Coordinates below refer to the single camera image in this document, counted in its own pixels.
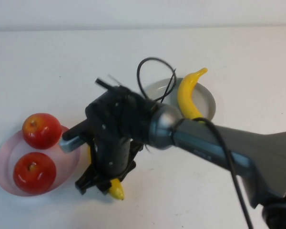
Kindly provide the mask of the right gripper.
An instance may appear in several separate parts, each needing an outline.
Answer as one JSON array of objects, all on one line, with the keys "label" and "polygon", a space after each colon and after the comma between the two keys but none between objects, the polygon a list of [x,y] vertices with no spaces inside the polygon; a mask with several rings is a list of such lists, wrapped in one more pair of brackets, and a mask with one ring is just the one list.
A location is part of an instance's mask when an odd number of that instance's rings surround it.
[{"label": "right gripper", "polygon": [[96,186],[104,195],[109,192],[110,180],[122,182],[136,168],[134,158],[143,150],[143,144],[127,137],[101,139],[93,135],[92,166],[75,182],[75,187],[84,195],[87,189]]}]

